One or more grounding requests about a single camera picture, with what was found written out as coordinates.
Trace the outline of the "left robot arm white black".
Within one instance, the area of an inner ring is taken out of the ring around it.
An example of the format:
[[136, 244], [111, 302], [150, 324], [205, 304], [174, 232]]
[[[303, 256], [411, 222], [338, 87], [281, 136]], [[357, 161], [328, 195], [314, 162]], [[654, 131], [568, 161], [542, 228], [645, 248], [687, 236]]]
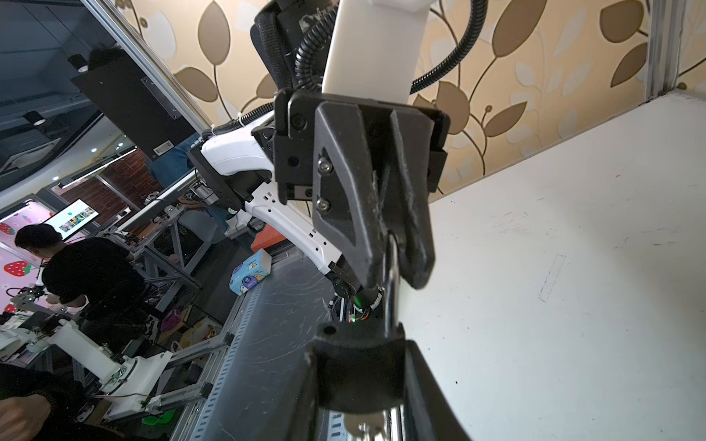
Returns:
[[347, 299], [424, 288], [435, 265], [428, 197], [450, 117], [411, 106], [466, 57], [487, 4], [450, 54], [416, 75], [428, 1], [271, 1], [251, 39], [277, 86], [190, 152], [218, 200], [295, 244]]

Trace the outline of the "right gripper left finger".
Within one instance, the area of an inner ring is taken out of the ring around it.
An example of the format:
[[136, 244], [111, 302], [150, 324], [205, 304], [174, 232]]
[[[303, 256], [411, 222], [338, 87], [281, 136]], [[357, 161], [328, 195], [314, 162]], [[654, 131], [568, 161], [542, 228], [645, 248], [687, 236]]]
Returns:
[[258, 432], [259, 440], [316, 440], [318, 428], [318, 368], [308, 348], [294, 369], [285, 396]]

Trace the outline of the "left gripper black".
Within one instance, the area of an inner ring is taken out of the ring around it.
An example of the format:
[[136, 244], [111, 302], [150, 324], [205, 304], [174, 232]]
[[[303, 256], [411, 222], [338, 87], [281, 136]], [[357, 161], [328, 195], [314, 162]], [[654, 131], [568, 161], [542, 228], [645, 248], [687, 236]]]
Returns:
[[428, 193], [438, 189], [450, 117], [427, 105], [283, 89], [273, 102], [272, 159], [281, 200], [324, 201], [314, 228], [344, 255], [358, 282], [381, 277], [384, 239], [373, 171], [395, 161], [404, 227], [402, 276], [426, 287], [435, 264]]

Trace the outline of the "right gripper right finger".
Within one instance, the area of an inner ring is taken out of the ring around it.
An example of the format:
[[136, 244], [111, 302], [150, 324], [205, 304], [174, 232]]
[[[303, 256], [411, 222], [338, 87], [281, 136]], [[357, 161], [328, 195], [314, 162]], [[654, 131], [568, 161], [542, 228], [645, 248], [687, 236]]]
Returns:
[[416, 342], [406, 340], [404, 438], [469, 441]]

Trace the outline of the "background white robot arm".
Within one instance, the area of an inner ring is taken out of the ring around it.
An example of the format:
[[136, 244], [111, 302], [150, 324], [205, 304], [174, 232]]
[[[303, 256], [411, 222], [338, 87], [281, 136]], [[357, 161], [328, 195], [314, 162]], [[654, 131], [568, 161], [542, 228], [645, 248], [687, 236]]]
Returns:
[[161, 352], [150, 358], [114, 355], [81, 332], [75, 322], [65, 319], [60, 319], [46, 336], [24, 328], [1, 331], [2, 358], [22, 348], [40, 354], [49, 347], [60, 348], [99, 380], [99, 396], [111, 403], [106, 420], [161, 413], [162, 399], [154, 394], [154, 388], [167, 370], [174, 356], [172, 352]]

